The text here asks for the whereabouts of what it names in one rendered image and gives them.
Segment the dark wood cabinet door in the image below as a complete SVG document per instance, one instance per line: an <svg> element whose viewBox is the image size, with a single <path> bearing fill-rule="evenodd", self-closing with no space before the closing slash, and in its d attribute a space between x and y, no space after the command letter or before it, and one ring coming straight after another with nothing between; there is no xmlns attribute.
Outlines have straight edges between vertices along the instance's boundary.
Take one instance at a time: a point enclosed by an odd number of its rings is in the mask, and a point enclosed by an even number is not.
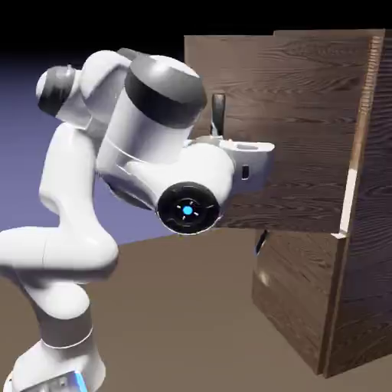
<svg viewBox="0 0 392 392"><path fill-rule="evenodd" d="M226 96L227 138L275 145L260 192L235 196L221 225L336 232L358 111L384 31L187 36L185 61Z"/></svg>
<svg viewBox="0 0 392 392"><path fill-rule="evenodd" d="M268 231L260 252L269 275L253 270L253 304L316 374L324 371L345 234Z"/></svg>

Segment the dark wood cabinet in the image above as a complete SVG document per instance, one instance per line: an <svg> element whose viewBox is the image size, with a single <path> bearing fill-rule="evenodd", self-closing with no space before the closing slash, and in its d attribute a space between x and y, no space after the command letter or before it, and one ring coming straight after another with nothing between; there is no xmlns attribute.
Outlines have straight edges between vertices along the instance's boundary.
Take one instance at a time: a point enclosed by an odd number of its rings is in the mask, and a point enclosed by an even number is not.
<svg viewBox="0 0 392 392"><path fill-rule="evenodd" d="M392 354L392 29L364 36L371 51L325 377Z"/></svg>

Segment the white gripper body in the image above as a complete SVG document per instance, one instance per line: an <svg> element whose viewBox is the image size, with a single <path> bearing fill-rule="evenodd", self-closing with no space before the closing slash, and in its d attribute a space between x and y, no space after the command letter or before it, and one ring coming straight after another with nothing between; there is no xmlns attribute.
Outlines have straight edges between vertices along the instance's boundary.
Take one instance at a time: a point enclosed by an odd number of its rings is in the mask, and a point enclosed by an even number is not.
<svg viewBox="0 0 392 392"><path fill-rule="evenodd" d="M200 152L217 152L221 150L227 153L270 153L275 149L275 145L270 142L235 141L221 136L199 136L196 139L188 139L187 147Z"/></svg>

